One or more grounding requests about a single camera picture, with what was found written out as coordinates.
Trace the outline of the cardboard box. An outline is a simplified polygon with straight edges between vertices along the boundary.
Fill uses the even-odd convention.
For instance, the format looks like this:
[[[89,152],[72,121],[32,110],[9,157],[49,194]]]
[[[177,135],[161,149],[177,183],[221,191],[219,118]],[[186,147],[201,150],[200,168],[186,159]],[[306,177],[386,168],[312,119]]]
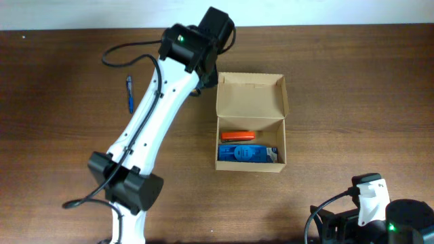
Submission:
[[[285,119],[288,113],[288,95],[283,75],[221,72],[216,95],[216,154],[219,154],[219,147],[224,144],[221,133],[253,131],[256,137],[244,143],[276,148],[277,161],[234,162],[215,157],[215,169],[279,173],[287,164]]]

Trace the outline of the orange stapler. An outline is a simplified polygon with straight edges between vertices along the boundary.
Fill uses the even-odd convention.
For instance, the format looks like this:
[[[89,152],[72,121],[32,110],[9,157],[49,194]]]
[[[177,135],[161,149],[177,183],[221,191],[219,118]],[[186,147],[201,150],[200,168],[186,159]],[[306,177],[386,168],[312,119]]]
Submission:
[[[220,135],[221,142],[250,141],[256,138],[254,131],[226,131]]]

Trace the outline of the blue ballpoint pen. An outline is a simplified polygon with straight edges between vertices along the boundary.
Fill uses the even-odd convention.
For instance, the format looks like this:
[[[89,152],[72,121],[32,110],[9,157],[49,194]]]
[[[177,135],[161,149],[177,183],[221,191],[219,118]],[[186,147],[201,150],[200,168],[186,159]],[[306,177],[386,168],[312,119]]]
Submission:
[[[127,94],[128,94],[128,108],[130,114],[133,114],[134,112],[134,98],[133,98],[133,91],[132,91],[132,77],[130,75],[126,78],[126,88],[127,88]]]

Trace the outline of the blue plastic battery holder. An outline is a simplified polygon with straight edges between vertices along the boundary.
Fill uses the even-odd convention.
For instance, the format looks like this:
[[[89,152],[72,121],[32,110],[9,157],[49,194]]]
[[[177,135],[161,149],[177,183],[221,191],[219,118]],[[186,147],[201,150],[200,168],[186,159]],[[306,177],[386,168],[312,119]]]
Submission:
[[[267,148],[261,145],[231,144],[218,147],[219,161],[268,163]]]

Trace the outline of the small white staples box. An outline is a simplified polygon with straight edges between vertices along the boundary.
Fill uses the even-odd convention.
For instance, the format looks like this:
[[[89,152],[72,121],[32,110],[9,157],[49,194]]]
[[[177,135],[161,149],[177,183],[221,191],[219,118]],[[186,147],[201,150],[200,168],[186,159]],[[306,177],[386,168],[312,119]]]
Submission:
[[[267,163],[278,163],[279,162],[279,155],[278,150],[275,147],[267,147]]]

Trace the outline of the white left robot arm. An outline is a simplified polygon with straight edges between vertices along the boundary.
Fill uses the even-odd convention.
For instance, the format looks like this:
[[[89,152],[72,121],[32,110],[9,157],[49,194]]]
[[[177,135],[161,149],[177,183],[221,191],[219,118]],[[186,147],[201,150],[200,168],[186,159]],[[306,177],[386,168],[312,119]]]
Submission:
[[[145,243],[146,212],[163,179],[152,173],[161,143],[190,95],[217,84],[216,61],[236,40],[229,15],[210,7],[197,25],[175,24],[158,41],[155,71],[136,112],[106,152],[93,152],[87,166],[112,209],[109,243]]]

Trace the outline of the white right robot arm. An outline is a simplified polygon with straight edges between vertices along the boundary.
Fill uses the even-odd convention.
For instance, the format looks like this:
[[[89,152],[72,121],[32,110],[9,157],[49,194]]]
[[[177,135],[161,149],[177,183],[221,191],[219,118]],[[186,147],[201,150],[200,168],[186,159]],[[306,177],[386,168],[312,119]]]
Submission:
[[[304,243],[314,222],[319,242],[366,244],[429,244],[433,243],[433,208],[414,199],[391,200],[385,179],[379,173],[351,178],[352,186],[326,200],[310,206],[304,227]],[[343,197],[352,198],[356,208],[341,213],[325,210]]]

